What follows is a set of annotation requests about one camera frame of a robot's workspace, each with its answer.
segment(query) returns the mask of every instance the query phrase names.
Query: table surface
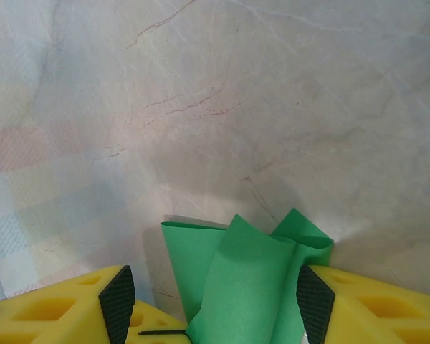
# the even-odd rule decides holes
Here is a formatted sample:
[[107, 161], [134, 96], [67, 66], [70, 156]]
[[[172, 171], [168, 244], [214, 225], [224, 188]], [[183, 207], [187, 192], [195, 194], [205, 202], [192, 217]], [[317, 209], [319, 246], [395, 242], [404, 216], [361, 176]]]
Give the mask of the table surface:
[[292, 207], [430, 294], [430, 1], [0, 1], [8, 296], [130, 264], [180, 315], [161, 221]]

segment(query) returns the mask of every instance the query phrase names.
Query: green foam sheet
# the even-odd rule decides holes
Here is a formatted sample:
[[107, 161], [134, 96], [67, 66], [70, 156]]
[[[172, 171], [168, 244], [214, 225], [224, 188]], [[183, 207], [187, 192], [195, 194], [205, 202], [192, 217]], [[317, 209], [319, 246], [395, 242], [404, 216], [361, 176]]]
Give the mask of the green foam sheet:
[[333, 241], [293, 209], [270, 235], [239, 215], [228, 229], [161, 224], [193, 344], [299, 344], [303, 264], [328, 265]]

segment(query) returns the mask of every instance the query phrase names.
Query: black rubber pad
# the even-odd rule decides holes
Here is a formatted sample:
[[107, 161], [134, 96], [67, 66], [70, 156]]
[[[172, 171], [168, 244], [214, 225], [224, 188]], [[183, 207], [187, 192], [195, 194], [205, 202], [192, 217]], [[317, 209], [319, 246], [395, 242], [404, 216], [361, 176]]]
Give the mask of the black rubber pad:
[[99, 294], [110, 344], [124, 344], [135, 302], [134, 280], [125, 265]]
[[298, 277], [296, 298], [309, 344], [323, 344], [330, 324], [335, 293], [307, 265]]

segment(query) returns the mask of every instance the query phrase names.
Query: yellow foam block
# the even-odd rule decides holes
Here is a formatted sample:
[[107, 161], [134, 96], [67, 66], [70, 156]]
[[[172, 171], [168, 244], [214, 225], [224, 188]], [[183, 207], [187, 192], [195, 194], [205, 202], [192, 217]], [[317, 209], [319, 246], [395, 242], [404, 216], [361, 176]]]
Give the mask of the yellow foam block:
[[430, 296], [329, 267], [302, 267], [310, 344], [430, 344]]
[[135, 301], [130, 319], [126, 344], [191, 344], [186, 335], [179, 334], [140, 334], [144, 331], [165, 332], [169, 330], [185, 330], [186, 325], [174, 317], [141, 302]]
[[134, 302], [128, 266], [0, 301], [0, 344], [123, 344]]

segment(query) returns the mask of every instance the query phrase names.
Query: white marble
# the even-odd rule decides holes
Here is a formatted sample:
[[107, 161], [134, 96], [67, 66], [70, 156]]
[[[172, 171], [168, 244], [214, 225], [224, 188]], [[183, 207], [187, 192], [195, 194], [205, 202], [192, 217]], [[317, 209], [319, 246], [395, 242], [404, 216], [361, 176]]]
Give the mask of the white marble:
[[159, 221], [270, 230], [293, 206], [334, 267], [430, 294], [430, 0], [0, 1], [0, 129], [66, 120], [89, 150], [58, 192], [126, 183], [168, 312]]

